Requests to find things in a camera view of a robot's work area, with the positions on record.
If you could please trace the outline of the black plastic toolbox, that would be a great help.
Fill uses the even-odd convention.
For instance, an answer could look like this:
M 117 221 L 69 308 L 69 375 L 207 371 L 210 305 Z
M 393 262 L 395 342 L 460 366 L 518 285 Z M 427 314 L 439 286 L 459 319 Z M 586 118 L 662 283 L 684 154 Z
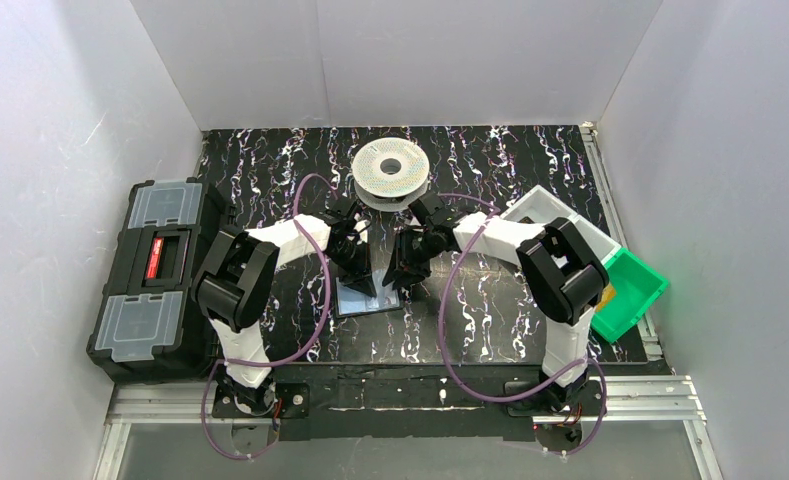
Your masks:
M 209 182 L 132 186 L 86 354 L 117 385 L 205 377 L 219 342 L 194 302 L 195 276 L 234 207 Z

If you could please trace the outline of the yellow orange credit card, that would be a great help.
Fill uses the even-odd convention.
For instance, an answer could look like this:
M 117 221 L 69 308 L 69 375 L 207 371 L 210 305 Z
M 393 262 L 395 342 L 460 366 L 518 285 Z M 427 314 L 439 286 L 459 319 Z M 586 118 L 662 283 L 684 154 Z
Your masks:
M 598 303 L 596 309 L 601 311 L 604 309 L 617 295 L 617 291 L 615 287 L 609 283 L 603 290 L 601 300 Z

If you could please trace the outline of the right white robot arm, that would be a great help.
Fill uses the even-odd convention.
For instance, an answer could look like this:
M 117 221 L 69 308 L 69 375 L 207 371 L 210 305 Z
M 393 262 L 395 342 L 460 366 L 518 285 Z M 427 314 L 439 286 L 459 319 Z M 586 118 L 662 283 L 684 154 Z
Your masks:
M 399 231 L 385 286 L 411 287 L 428 278 L 445 252 L 470 252 L 510 263 L 522 273 L 535 305 L 546 316 L 545 353 L 536 386 L 510 396 L 469 395 L 492 403 L 533 400 L 556 410 L 576 401 L 587 381 L 593 316 L 609 275 L 576 225 L 566 217 L 519 223 L 483 212 L 465 213 L 427 193 L 409 206 L 415 225 Z

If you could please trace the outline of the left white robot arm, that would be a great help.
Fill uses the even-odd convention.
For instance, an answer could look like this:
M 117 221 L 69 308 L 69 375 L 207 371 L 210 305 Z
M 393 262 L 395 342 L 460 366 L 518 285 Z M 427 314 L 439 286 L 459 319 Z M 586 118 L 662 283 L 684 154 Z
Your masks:
M 316 215 L 298 214 L 272 226 L 242 230 L 223 226 L 194 282 L 193 299 L 215 330 L 227 362 L 224 391 L 243 412 L 263 416 L 275 402 L 267 357 L 258 324 L 264 314 L 278 267 L 316 254 L 337 272 L 324 273 L 332 282 L 366 296 L 376 287 L 370 246 L 358 201 L 341 198 Z

